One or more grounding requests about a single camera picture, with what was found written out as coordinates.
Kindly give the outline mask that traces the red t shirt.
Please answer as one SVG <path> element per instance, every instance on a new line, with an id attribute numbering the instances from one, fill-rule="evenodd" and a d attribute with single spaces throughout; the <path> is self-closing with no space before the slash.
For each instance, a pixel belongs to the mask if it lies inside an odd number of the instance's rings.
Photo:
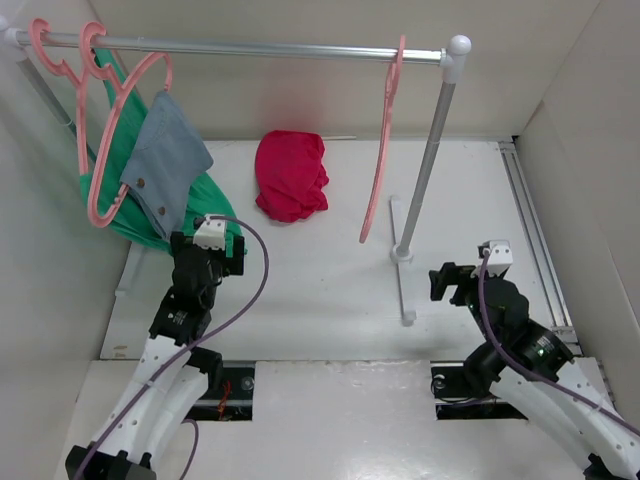
<path id="1" fill-rule="evenodd" d="M 322 138 L 309 132 L 276 130 L 260 141 L 255 156 L 256 205 L 272 220 L 294 223 L 328 209 L 323 189 Z"/>

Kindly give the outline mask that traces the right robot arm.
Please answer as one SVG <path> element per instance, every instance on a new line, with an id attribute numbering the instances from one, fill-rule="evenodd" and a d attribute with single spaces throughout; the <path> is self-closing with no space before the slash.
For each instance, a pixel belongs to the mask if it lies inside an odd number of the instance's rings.
<path id="1" fill-rule="evenodd" d="M 569 348 L 529 316 L 529 301 L 504 275 L 446 262 L 429 273 L 430 298 L 465 307 L 484 342 L 462 364 L 473 399 L 493 395 L 553 439 L 587 479 L 636 479 L 639 431 L 593 387 Z"/>

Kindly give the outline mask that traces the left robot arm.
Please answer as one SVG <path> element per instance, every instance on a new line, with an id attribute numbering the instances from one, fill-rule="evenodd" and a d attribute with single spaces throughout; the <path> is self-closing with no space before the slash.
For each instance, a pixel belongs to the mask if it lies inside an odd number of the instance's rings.
<path id="1" fill-rule="evenodd" d="M 172 284 L 164 295 L 134 374 L 107 421 L 65 460 L 71 479 L 154 479 L 170 438 L 194 404 L 222 387 L 219 353 L 195 346 L 211 321 L 217 287 L 244 272 L 245 241 L 174 233 Z"/>

